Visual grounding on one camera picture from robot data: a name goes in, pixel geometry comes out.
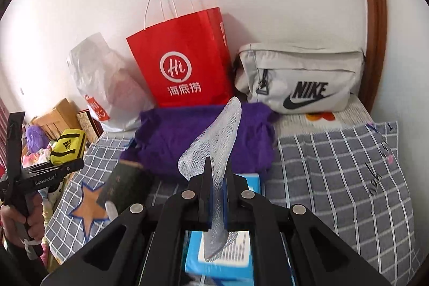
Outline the person's left hand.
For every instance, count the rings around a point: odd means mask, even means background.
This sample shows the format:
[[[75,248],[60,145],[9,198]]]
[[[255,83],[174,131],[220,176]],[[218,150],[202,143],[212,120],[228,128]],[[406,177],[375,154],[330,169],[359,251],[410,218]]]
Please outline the person's left hand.
[[[44,217],[42,196],[36,193],[32,197],[33,210],[29,215],[29,237],[34,240],[42,240],[44,236]],[[17,224],[25,224],[27,218],[24,217],[14,206],[2,205],[1,206],[1,222],[4,227],[4,234],[6,239],[13,245],[23,248],[20,236],[17,232]]]

